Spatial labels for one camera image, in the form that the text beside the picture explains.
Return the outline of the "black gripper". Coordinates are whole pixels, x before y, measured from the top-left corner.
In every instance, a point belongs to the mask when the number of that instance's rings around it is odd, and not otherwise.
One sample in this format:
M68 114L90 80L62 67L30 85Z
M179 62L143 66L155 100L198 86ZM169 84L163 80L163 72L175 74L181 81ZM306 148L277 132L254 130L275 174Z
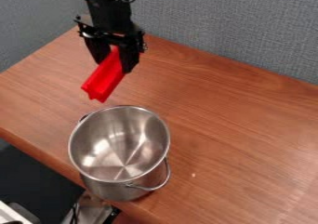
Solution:
M111 46L119 46L122 71L130 73L139 63L139 53L147 49L145 31L133 22L131 3L135 0L84 0L87 15L78 15L79 36L96 64L106 60Z

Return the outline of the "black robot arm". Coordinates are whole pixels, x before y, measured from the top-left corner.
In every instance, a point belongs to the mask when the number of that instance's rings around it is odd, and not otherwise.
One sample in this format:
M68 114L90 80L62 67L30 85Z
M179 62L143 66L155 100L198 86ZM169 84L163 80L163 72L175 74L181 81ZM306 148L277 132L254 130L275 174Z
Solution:
M96 63L107 59L111 46L118 46L122 72L130 73L146 52L145 30L133 22L135 0L84 0L88 15L78 15L79 36Z

